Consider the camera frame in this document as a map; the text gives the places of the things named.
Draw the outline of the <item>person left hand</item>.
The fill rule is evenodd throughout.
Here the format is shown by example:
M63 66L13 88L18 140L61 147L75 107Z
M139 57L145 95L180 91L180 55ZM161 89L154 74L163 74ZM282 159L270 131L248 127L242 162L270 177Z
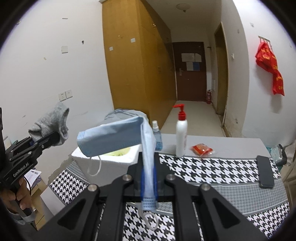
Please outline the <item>person left hand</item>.
M1 199L6 208L12 213L18 213L17 208L12 204L13 200L20 202L22 210L32 207L32 198L29 189L27 189L27 182L24 178L20 178L19 184L20 187L16 194L8 189L1 190Z

